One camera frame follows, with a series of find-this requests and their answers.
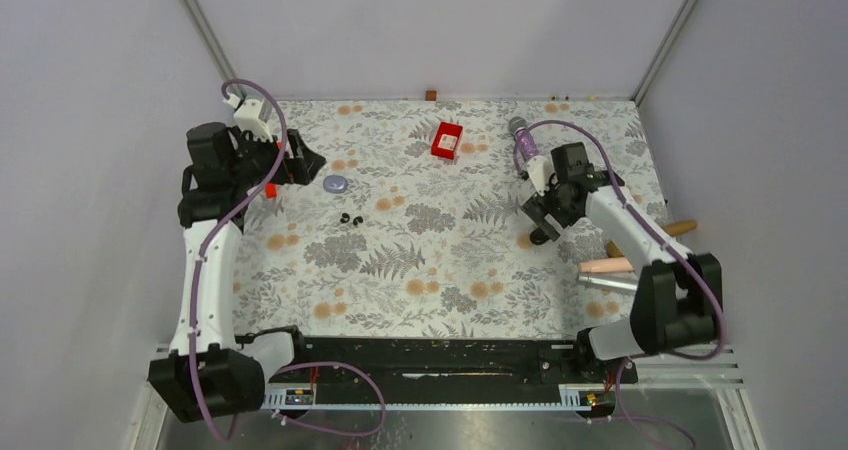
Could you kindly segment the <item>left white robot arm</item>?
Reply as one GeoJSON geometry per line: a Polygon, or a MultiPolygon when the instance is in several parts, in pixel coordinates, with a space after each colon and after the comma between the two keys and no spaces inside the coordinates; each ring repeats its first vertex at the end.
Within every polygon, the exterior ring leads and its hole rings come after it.
{"type": "Polygon", "coordinates": [[[178,204],[186,256],[181,311],[166,356],[148,370],[149,383],[183,423],[256,411],[276,372],[296,381],[309,371],[296,327],[236,334],[233,285],[250,191],[264,177],[306,186],[326,163],[296,129],[281,144],[206,123],[188,131],[187,149],[178,204]]]}

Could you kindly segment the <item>black earbud case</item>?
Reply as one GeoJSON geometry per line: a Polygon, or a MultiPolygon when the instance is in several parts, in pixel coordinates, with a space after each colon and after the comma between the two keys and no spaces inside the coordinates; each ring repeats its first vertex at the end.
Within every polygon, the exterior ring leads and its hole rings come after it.
{"type": "Polygon", "coordinates": [[[539,246],[547,243],[549,241],[549,237],[543,230],[537,228],[529,234],[529,241],[533,245],[539,246]]]}

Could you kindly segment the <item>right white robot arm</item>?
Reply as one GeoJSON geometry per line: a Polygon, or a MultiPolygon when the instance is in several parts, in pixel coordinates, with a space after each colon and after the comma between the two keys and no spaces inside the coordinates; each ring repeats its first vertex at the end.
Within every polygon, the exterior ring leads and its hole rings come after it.
{"type": "Polygon", "coordinates": [[[583,144],[544,157],[534,144],[519,143],[515,153],[534,187],[521,207],[535,225],[531,242],[555,241],[586,218],[611,235],[638,277],[629,317],[579,333],[573,356],[579,377],[601,380],[613,359],[724,343],[721,266],[714,256],[694,254],[648,220],[618,175],[595,169],[583,144]]]}

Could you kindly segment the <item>lavender earbud charging case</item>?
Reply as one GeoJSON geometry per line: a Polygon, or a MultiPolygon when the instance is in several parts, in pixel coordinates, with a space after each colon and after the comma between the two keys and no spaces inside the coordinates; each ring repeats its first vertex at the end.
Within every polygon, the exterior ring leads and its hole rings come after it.
{"type": "Polygon", "coordinates": [[[342,175],[328,175],[322,182],[323,189],[331,194],[343,194],[349,188],[349,181],[342,175]]]}

